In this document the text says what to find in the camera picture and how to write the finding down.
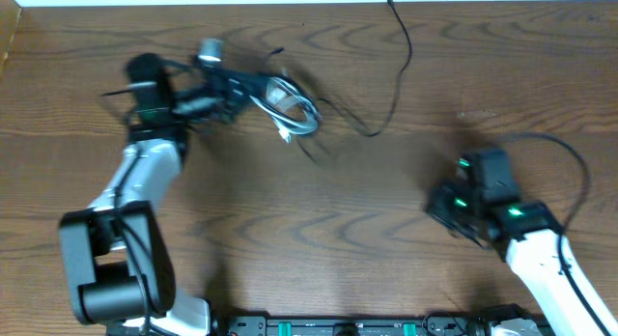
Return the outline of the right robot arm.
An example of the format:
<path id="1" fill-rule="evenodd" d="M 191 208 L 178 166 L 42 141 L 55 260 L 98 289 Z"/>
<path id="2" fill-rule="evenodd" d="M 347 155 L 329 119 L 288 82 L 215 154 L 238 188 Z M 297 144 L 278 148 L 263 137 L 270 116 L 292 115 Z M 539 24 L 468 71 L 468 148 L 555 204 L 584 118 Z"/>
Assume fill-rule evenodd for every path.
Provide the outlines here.
<path id="1" fill-rule="evenodd" d="M 447 230 L 487 243 L 535 298 L 557 335 L 614 335 L 617 321 L 579 266 L 566 228 L 541 201 L 523 201 L 508 154 L 463 154 L 426 213 Z"/>

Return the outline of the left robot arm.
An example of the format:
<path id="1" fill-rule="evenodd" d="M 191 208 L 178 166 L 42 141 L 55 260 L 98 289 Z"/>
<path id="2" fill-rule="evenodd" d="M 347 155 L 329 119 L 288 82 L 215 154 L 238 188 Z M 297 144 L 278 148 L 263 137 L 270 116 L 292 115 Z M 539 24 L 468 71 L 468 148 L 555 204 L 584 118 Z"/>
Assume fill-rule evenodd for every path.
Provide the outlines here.
<path id="1" fill-rule="evenodd" d="M 126 146 L 108 185 L 86 209 L 59 224 L 70 307 L 109 335 L 213 335 L 209 303 L 178 288 L 156 213 L 184 168 L 196 121 L 228 121 L 242 110 L 240 77 L 212 54 L 196 56 L 197 86 L 174 89 L 174 62 L 145 53 L 126 64 L 135 104 L 123 116 Z"/>

